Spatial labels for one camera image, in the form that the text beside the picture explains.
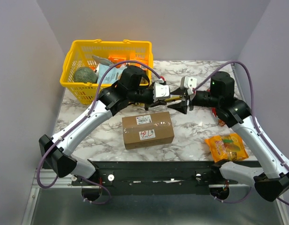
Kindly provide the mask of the yellow orange snack bag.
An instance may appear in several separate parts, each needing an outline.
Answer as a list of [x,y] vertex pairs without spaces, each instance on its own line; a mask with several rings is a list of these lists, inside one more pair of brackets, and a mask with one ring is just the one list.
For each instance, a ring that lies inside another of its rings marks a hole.
[[217,135],[205,139],[214,162],[221,160],[242,161],[249,156],[245,150],[243,140],[238,134]]

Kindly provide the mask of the brown cardboard express box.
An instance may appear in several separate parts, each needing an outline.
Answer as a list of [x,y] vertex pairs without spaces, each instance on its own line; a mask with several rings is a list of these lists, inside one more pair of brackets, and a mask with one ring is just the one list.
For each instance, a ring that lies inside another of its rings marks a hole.
[[172,143],[174,130],[169,112],[156,112],[122,118],[125,149]]

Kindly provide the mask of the yellow plastic shopping basket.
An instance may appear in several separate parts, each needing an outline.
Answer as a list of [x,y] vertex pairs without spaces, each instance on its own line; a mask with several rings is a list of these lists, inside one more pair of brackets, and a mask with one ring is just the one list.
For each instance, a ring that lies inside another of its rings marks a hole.
[[112,69],[103,78],[109,64],[129,60],[130,65],[153,66],[152,44],[149,41],[75,40],[66,55],[60,84],[83,105],[89,105],[97,90],[109,87],[119,79],[127,63]]

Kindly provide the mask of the yellow utility knife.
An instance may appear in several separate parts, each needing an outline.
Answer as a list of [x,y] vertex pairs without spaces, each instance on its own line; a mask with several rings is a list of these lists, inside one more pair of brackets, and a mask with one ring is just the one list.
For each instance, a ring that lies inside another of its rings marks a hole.
[[174,96],[174,97],[170,97],[168,99],[165,99],[164,102],[170,103],[170,102],[175,102],[175,101],[181,101],[184,99],[185,99],[184,96]]

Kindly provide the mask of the red candy bag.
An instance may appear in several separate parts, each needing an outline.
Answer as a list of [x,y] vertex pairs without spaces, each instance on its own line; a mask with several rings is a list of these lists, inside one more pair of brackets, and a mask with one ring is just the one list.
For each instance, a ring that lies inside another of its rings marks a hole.
[[216,100],[215,102],[211,101],[207,103],[207,107],[211,109],[211,112],[215,118],[215,120],[218,122],[218,124],[223,127],[226,125],[226,123],[219,118],[218,116],[218,109],[221,107],[221,105],[224,103],[225,98],[223,96],[220,96],[219,100]]

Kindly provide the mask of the grey foil packet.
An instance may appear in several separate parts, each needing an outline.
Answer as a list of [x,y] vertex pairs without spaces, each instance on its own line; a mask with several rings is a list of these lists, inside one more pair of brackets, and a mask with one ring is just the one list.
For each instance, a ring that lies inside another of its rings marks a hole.
[[112,61],[110,61],[109,59],[106,58],[102,58],[96,55],[92,56],[92,59],[95,61],[96,63],[96,69],[99,68],[108,68],[114,65],[114,63]]

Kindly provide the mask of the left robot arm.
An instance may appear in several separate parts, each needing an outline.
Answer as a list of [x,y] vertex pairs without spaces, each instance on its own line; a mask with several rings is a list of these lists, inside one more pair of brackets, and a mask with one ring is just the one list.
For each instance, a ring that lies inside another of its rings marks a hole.
[[93,103],[78,118],[62,131],[49,137],[43,135],[39,139],[42,158],[37,171],[40,172],[44,163],[54,170],[58,178],[69,174],[82,177],[88,185],[98,181],[95,165],[90,160],[73,157],[73,152],[94,129],[115,116],[119,111],[134,103],[150,107],[164,105],[172,101],[173,95],[185,98],[185,87],[171,91],[162,77],[156,82],[140,86],[141,79],[148,79],[146,72],[129,64],[122,72],[119,80],[111,86],[96,93]]

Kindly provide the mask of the orange box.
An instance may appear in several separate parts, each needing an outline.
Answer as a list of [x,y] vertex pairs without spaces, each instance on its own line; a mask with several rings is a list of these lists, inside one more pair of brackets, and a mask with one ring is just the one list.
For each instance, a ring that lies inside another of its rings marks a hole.
[[[131,53],[129,55],[129,60],[132,60],[132,61],[138,61],[138,62],[141,62],[145,65],[149,65],[148,63],[148,59],[144,58],[142,55],[139,55],[139,54],[136,54],[136,53]],[[144,71],[147,71],[147,68],[141,64],[138,64],[138,63],[135,63],[135,62],[129,62],[129,65],[132,65],[132,66],[137,66],[137,67],[140,67],[142,68]]]
[[127,58],[124,56],[109,55],[108,59],[113,63],[117,64],[119,62],[125,61]]

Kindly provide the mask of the orange box right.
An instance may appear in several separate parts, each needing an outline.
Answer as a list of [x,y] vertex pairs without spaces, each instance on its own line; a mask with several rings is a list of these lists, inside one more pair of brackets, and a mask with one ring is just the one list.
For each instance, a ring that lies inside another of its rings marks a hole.
[[[131,53],[129,55],[129,60],[132,60],[132,61],[138,61],[138,62],[141,62],[145,65],[149,65],[148,63],[148,59],[144,58],[142,55],[139,55],[139,54],[136,54],[136,53]],[[147,71],[147,68],[141,64],[138,64],[138,63],[135,63],[135,62],[129,62],[129,65],[132,65],[132,66],[137,66],[137,67],[140,67],[142,68],[144,71]]]

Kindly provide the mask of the light blue chips bag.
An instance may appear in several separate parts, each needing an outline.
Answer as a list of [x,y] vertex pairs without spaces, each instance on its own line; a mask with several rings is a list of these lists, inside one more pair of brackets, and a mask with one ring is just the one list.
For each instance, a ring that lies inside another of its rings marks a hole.
[[[112,68],[105,78],[103,79],[102,84],[113,84],[116,82],[122,75],[122,72],[124,69],[127,67],[125,65],[120,66],[119,68]],[[101,79],[103,78],[104,73],[109,69],[109,66],[98,64],[97,66],[97,75],[98,75],[98,80],[97,83],[100,83]]]

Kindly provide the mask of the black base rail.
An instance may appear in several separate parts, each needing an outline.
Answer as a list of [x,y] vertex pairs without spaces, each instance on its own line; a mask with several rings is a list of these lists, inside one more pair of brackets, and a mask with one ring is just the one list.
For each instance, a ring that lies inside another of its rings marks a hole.
[[82,197],[97,200],[117,195],[215,194],[225,199],[229,185],[254,186],[263,170],[256,161],[93,161],[96,171],[88,181],[75,174],[71,184]]

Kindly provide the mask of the orange box left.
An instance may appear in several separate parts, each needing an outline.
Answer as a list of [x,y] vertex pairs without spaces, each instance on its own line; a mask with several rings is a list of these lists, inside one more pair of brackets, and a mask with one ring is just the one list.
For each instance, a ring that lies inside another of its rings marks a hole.
[[113,63],[117,64],[119,62],[125,61],[127,58],[124,56],[109,55],[108,59]]

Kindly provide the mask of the green melon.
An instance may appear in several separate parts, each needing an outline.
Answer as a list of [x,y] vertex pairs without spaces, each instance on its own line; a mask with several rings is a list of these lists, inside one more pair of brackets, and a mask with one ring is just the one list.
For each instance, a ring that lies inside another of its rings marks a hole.
[[90,67],[80,67],[73,75],[73,81],[76,83],[96,83],[98,75]]

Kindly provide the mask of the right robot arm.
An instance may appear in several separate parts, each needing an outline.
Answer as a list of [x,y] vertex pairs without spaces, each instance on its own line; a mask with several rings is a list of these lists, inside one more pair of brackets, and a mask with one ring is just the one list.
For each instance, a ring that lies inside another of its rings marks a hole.
[[253,168],[221,160],[212,166],[211,180],[217,184],[224,180],[246,184],[263,199],[273,202],[289,189],[289,160],[262,130],[251,108],[234,96],[235,80],[229,73],[216,72],[208,91],[195,90],[195,84],[195,78],[183,77],[180,87],[171,94],[183,96],[184,100],[169,108],[184,114],[194,106],[214,108],[219,119],[242,138],[260,164]]

